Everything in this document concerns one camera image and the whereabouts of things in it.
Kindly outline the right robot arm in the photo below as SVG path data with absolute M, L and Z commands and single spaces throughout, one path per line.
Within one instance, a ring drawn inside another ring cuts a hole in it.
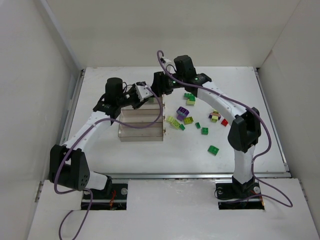
M 259 111 L 226 96 L 209 76 L 196 72 L 188 55 L 174 59 L 175 73 L 167 70 L 169 63 L 163 51 L 157 52 L 157 59 L 163 71 L 154 74 L 154 92 L 168 95 L 174 89 L 184 88 L 217 110 L 230 125 L 227 140 L 234 150 L 234 171 L 231 183 L 216 184 L 216 189 L 222 191 L 218 198 L 232 200 L 253 196 L 254 188 L 258 186 L 253 173 L 254 151 L 264 126 Z

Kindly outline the green lego small block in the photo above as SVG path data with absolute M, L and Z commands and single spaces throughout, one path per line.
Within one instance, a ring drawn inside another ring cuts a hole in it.
M 150 98 L 148 99 L 148 102 L 152 104 L 152 103 L 154 103 L 154 100 L 155 100 L 155 99 L 154 99 L 153 97 L 150 97 Z

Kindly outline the purple and lime lego stack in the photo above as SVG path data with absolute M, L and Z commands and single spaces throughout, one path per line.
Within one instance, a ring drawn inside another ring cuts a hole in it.
M 219 120 L 221 119 L 221 115 L 220 115 L 220 113 L 219 113 L 218 111 L 213 110 L 213 111 L 209 114 L 208 118 L 209 118 L 213 123 L 216 123 L 217 121 L 219 121 Z

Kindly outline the red lego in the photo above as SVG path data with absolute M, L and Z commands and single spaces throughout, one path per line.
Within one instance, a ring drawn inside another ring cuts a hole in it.
M 226 119 L 223 119 L 221 124 L 226 127 L 229 123 Z

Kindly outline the purple arch lego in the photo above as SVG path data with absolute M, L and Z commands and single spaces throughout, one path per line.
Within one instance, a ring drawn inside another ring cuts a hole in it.
M 177 119 L 179 121 L 183 121 L 188 115 L 189 115 L 189 110 L 187 110 L 186 108 L 180 106 L 177 110 L 176 110 L 176 113 L 177 113 Z

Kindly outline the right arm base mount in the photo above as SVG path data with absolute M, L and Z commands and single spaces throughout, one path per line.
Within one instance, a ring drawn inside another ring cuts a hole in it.
M 214 195 L 218 199 L 219 210 L 264 210 L 260 185 L 255 182 L 244 192 L 239 191 L 232 182 L 215 184 Z

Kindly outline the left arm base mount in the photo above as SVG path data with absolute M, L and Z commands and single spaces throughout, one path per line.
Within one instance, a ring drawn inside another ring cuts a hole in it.
M 92 190 L 93 200 L 90 210 L 125 211 L 127 209 L 128 182 L 118 181 L 112 184 L 111 192 Z

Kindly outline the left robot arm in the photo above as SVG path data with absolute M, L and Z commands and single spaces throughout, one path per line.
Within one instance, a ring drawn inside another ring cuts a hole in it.
M 73 191 L 97 190 L 108 192 L 112 188 L 112 178 L 90 170 L 86 153 L 117 119 L 121 109 L 141 107 L 153 93 L 145 82 L 136 82 L 124 89 L 123 80 L 109 78 L 104 94 L 99 98 L 92 113 L 81 129 L 63 144 L 54 145 L 49 156 L 49 180 L 57 194 L 63 194 L 58 186 Z

